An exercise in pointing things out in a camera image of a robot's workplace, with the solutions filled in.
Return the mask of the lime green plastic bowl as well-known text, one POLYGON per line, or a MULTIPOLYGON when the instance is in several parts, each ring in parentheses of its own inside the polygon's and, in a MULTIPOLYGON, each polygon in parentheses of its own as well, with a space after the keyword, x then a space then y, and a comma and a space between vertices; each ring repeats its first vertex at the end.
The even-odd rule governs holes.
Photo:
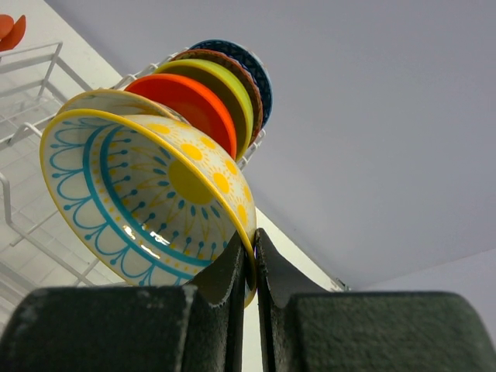
POLYGON ((224 103, 236 129, 236 161, 241 160, 253 134, 254 113, 247 90, 235 74, 216 62, 186 58, 160 65, 155 74, 179 74, 206 86, 224 103))

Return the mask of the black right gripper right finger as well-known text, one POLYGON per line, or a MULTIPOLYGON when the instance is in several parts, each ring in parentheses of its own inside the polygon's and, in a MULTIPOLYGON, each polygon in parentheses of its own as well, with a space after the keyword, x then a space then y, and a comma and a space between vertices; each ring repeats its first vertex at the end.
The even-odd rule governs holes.
POLYGON ((493 371, 471 304, 445 291, 327 291, 255 234, 266 371, 493 371))

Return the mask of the white floral bowl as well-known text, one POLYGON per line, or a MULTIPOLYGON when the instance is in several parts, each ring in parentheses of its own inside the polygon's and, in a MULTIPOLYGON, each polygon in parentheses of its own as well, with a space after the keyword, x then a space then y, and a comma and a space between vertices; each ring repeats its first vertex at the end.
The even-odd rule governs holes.
POLYGON ((61 114, 73 109, 94 109, 116 115, 158 115, 189 125, 182 115, 165 105, 142 95, 115 89, 97 89, 80 93, 63 104, 57 113, 61 114))

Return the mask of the dark blue patterned bowl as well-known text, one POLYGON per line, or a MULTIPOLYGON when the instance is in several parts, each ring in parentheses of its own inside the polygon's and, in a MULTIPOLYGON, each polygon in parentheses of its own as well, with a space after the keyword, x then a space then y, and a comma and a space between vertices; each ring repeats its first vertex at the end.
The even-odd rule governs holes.
POLYGON ((239 62, 251 74, 260 92, 263 106, 262 127, 265 127, 272 111, 273 90, 270 76, 261 59, 247 47, 229 40, 202 40, 189 47, 189 50, 197 49, 224 53, 239 62))

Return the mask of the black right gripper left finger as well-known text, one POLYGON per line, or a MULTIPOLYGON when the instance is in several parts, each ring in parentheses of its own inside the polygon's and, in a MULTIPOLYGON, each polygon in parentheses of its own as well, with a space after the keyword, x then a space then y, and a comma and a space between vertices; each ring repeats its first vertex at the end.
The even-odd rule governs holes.
POLYGON ((1 337, 3 371, 238 371, 246 254, 238 235, 181 286, 29 293, 1 337))

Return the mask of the orange plastic bowl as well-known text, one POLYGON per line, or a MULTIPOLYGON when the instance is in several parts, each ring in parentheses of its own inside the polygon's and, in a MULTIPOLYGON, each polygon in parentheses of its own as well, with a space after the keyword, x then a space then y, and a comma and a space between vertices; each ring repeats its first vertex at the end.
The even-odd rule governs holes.
POLYGON ((231 157, 236 156, 232 117, 220 98, 202 83, 178 74, 151 74, 131 82, 125 90, 173 109, 231 157))

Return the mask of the yellow blue patterned bowl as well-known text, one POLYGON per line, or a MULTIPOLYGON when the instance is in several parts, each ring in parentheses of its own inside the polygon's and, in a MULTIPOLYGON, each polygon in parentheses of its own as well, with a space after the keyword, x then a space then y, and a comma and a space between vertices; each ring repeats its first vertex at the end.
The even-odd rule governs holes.
POLYGON ((257 214, 233 158, 193 126, 158 115, 71 109, 43 131, 48 192, 78 239, 135 286, 182 285, 238 236, 257 288, 257 214))

